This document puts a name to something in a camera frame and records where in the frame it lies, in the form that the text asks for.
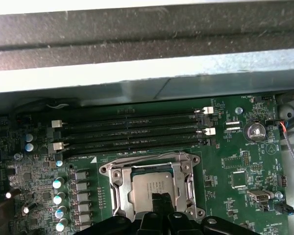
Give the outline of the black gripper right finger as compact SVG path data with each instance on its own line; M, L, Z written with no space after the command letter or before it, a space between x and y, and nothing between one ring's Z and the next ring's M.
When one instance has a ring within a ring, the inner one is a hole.
M176 212L172 205L171 196L168 193L162 194L163 213L172 235L246 235L247 229L231 223L227 220L209 216L197 223L190 220L182 212Z

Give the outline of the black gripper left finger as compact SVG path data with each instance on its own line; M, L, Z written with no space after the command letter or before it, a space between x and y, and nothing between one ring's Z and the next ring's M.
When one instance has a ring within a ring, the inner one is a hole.
M131 221L129 218L116 215L103 220L82 231L77 235L161 235L165 209L165 195L152 194L152 211Z

